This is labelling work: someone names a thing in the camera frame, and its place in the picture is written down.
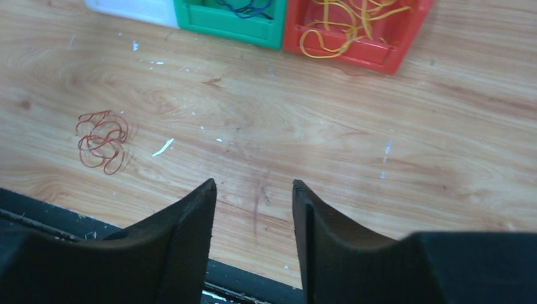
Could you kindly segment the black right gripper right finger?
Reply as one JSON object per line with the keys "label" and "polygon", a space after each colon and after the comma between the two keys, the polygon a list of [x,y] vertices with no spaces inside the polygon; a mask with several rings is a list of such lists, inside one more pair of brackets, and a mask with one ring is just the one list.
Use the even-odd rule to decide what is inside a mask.
{"label": "black right gripper right finger", "polygon": [[536,234],[415,232],[401,240],[355,222],[293,182],[307,303],[535,303]]}

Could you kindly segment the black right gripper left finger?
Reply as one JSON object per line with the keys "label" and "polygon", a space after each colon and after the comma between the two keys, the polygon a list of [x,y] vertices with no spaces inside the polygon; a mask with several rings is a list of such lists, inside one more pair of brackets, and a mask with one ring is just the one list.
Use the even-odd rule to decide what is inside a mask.
{"label": "black right gripper left finger", "polygon": [[1,222],[2,303],[199,303],[217,186],[103,239]]}

